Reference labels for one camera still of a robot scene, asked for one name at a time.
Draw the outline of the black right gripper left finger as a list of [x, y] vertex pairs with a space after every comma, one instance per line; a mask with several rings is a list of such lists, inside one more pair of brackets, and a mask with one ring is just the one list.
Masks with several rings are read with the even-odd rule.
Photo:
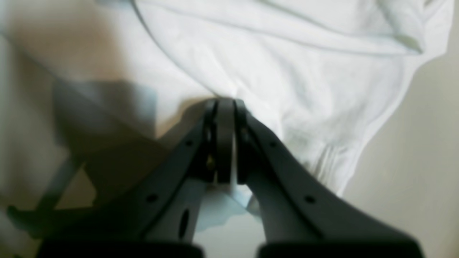
[[43, 241], [38, 258], [201, 258], [192, 244], [208, 183], [230, 183], [236, 102], [211, 99], [202, 119], [132, 189]]

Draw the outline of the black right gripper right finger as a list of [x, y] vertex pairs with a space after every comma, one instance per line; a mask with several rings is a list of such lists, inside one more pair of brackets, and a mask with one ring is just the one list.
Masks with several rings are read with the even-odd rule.
[[259, 258], [422, 258], [418, 242], [343, 201], [235, 101], [237, 181], [259, 203]]

